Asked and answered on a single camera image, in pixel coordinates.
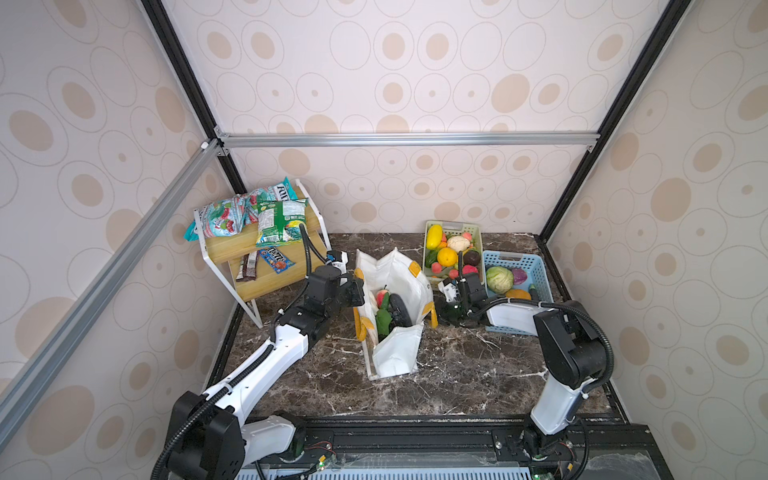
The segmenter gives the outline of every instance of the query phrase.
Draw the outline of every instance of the cabbage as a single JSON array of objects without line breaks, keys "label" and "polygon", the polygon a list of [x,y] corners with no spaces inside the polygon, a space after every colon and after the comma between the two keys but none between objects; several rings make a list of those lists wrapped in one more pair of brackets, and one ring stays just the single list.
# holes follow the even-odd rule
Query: cabbage
[{"label": "cabbage", "polygon": [[515,276],[503,266],[492,266],[485,271],[485,282],[488,288],[499,295],[512,288]]}]

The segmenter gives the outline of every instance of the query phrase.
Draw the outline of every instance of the patterned wall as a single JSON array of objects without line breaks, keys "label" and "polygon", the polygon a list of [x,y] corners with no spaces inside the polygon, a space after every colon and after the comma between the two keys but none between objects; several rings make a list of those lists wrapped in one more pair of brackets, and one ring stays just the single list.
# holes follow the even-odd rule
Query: patterned wall
[{"label": "patterned wall", "polygon": [[197,182],[0,455],[0,478],[149,478],[170,409],[202,390],[234,304],[184,239],[207,183]]},{"label": "patterned wall", "polygon": [[679,480],[768,471],[768,2],[684,19],[550,247]]},{"label": "patterned wall", "polygon": [[[220,126],[245,134],[594,130],[666,1],[165,4]],[[237,156],[252,184],[289,174],[320,187],[317,203],[335,231],[418,232],[439,218],[537,233],[583,152],[304,148]],[[519,157],[530,161],[523,167]]]},{"label": "patterned wall", "polygon": [[584,145],[235,149],[248,187],[301,177],[332,232],[423,232],[425,220],[540,232]]},{"label": "patterned wall", "polygon": [[[0,5],[0,390],[201,135],[131,0]],[[228,194],[207,169],[0,456],[0,478],[148,477],[171,399],[202,382],[233,303],[182,238],[191,208]]]},{"label": "patterned wall", "polygon": [[311,133],[595,129],[666,1],[165,4],[225,131]]}]

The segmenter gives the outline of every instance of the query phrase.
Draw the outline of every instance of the dark marble surface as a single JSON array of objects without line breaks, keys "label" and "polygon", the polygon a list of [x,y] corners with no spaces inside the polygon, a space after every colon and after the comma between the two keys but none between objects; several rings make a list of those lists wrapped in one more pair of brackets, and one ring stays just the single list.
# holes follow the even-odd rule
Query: dark marble surface
[{"label": "dark marble surface", "polygon": [[[338,233],[330,239],[335,249],[349,253],[350,269],[357,249],[380,258],[397,247],[422,261],[420,233]],[[486,250],[539,253],[528,235],[484,233],[482,240]],[[299,286],[259,298],[262,319],[270,321]],[[561,300],[554,284],[551,288],[555,301]],[[227,374],[266,337],[267,328],[258,329],[244,317],[227,361]],[[545,384],[541,348],[531,336],[426,327],[418,364],[419,371],[410,375],[368,380],[352,312],[346,309],[334,320],[326,338],[280,377],[253,414],[285,410],[296,415],[511,415],[529,412]],[[610,412],[610,406],[600,390],[581,411]]]}]

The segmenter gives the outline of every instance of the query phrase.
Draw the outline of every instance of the candy bag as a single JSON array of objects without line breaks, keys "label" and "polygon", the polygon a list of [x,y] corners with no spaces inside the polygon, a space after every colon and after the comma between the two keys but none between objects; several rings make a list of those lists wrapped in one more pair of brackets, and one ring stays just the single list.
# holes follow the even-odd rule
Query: candy bag
[{"label": "candy bag", "polygon": [[259,255],[275,270],[275,273],[282,273],[290,267],[296,265],[290,258],[283,255],[276,247],[267,247],[259,250]]},{"label": "candy bag", "polygon": [[235,195],[232,198],[213,202],[201,208],[200,219],[203,222],[203,236],[206,238],[232,237],[240,233],[243,229],[245,202],[245,197]]},{"label": "candy bag", "polygon": [[259,212],[257,209],[257,205],[261,204],[262,202],[274,202],[274,201],[284,201],[284,200],[298,200],[298,196],[296,195],[296,192],[293,191],[293,187],[291,187],[290,182],[288,181],[288,177],[285,177],[285,180],[283,180],[281,183],[277,185],[273,185],[272,187],[267,188],[257,188],[256,190],[252,191],[246,200],[246,216],[245,216],[245,224],[249,225],[251,223],[256,223],[259,218]]},{"label": "candy bag", "polygon": [[305,209],[306,199],[259,203],[257,247],[277,247],[301,241],[299,225],[306,227]]}]

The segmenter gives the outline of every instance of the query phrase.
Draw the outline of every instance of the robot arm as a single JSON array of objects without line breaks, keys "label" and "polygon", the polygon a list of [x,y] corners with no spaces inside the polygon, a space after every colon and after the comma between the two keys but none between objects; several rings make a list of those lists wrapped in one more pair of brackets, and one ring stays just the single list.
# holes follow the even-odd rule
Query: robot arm
[{"label": "robot arm", "polygon": [[600,326],[573,300],[556,304],[489,299],[477,273],[460,275],[456,286],[445,283],[439,289],[448,302],[444,313],[538,337],[549,376],[528,416],[521,447],[532,458],[546,456],[575,422],[589,392],[611,377],[613,350]]},{"label": "robot arm", "polygon": [[[346,253],[328,255],[326,265],[310,273],[301,294],[280,311],[270,338],[253,355],[201,395],[186,392],[176,401],[152,479],[170,470],[187,479],[230,480],[242,465],[267,455],[287,450],[290,458],[291,451],[302,452],[298,419],[280,414],[246,420],[275,381],[325,336],[342,308],[363,304],[362,280],[343,273]],[[298,445],[291,448],[293,442]]]}]

